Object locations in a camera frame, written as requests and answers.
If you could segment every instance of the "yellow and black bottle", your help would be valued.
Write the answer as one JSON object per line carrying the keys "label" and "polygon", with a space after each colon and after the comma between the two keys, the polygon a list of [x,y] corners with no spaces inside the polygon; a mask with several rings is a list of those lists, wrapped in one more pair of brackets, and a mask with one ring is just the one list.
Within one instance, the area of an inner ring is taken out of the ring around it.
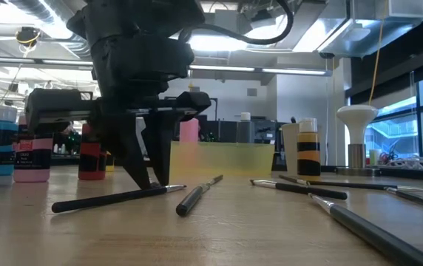
{"label": "yellow and black bottle", "polygon": [[297,137],[297,173],[305,177],[320,176],[320,143],[316,118],[304,118],[299,123]]}

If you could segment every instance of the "black cable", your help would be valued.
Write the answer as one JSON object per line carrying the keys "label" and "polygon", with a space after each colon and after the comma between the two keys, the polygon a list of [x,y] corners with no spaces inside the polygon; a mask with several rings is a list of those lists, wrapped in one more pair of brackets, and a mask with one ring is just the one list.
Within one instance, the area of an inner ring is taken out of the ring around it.
{"label": "black cable", "polygon": [[224,35],[227,35],[231,38],[235,38],[240,41],[244,41],[248,44],[255,44],[255,45],[269,45],[269,44],[275,44],[281,40],[283,40],[292,30],[292,26],[294,25],[294,14],[291,11],[291,8],[288,6],[287,2],[285,0],[276,0],[276,2],[284,9],[285,14],[287,15],[287,26],[285,26],[284,31],[270,39],[255,39],[255,38],[248,38],[244,35],[241,35],[239,33],[232,32],[231,30],[224,29],[222,27],[218,27],[215,25],[210,24],[200,24],[197,26],[194,26],[192,28],[184,29],[179,34],[179,41],[187,42],[190,37],[192,36],[192,31],[196,29],[204,29],[204,30],[213,30],[217,33],[221,33]]}

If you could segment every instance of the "yellow cord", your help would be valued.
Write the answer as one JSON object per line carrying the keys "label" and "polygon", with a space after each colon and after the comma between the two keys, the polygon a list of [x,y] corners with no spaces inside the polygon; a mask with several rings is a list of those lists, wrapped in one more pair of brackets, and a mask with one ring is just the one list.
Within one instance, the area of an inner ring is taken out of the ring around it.
{"label": "yellow cord", "polygon": [[[23,58],[26,58],[27,57],[27,54],[29,52],[31,52],[31,47],[32,46],[33,46],[33,41],[29,44],[29,47],[27,48],[26,52],[22,56]],[[16,71],[16,74],[14,75],[13,81],[11,81],[10,86],[12,86],[14,84],[14,81],[16,81],[16,79],[17,79],[17,77],[19,75],[19,71],[21,70],[21,67],[22,67],[22,64],[19,64],[18,71]],[[7,97],[8,93],[10,93],[10,88],[9,87],[6,89],[6,92],[4,93],[3,97],[1,98],[0,105],[3,103],[3,100]]]}
{"label": "yellow cord", "polygon": [[20,44],[30,44],[32,42],[34,42],[35,40],[37,40],[39,38],[39,36],[41,36],[41,32],[38,32],[37,36],[30,39],[29,41],[20,41],[18,40],[18,34],[19,32],[16,33],[16,40],[20,43]]}
{"label": "yellow cord", "polygon": [[335,88],[335,57],[333,57],[333,68],[332,79],[333,79],[333,110],[335,114],[335,166],[338,165],[338,117],[336,116],[336,88]]}
{"label": "yellow cord", "polygon": [[384,5],[384,15],[382,16],[381,29],[379,30],[379,44],[378,44],[377,54],[376,54],[376,65],[374,66],[373,87],[371,88],[371,95],[369,96],[368,105],[371,105],[371,101],[373,100],[374,88],[376,87],[377,67],[379,65],[379,53],[381,52],[381,44],[382,44],[382,29],[384,27],[384,21],[386,19],[386,15],[388,14],[388,5],[389,5],[389,0],[386,0]]}

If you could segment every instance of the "red paint bottle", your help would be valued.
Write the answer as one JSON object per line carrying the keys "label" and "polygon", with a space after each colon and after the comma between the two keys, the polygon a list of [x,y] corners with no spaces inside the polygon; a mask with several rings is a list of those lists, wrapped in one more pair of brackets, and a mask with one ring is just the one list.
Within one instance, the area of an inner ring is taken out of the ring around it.
{"label": "red paint bottle", "polygon": [[80,163],[78,178],[80,180],[103,180],[106,176],[106,150],[101,148],[98,140],[91,135],[88,124],[82,126]]}

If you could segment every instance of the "desk lamp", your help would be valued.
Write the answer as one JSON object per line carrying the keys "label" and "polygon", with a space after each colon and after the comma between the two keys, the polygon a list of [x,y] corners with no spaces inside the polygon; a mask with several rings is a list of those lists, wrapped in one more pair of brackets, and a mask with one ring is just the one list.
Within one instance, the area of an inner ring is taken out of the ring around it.
{"label": "desk lamp", "polygon": [[366,127],[376,118],[378,112],[378,109],[369,105],[344,106],[336,112],[336,116],[346,124],[350,132],[349,167],[338,168],[338,174],[376,176],[376,173],[379,173],[378,169],[366,168],[365,159]]}

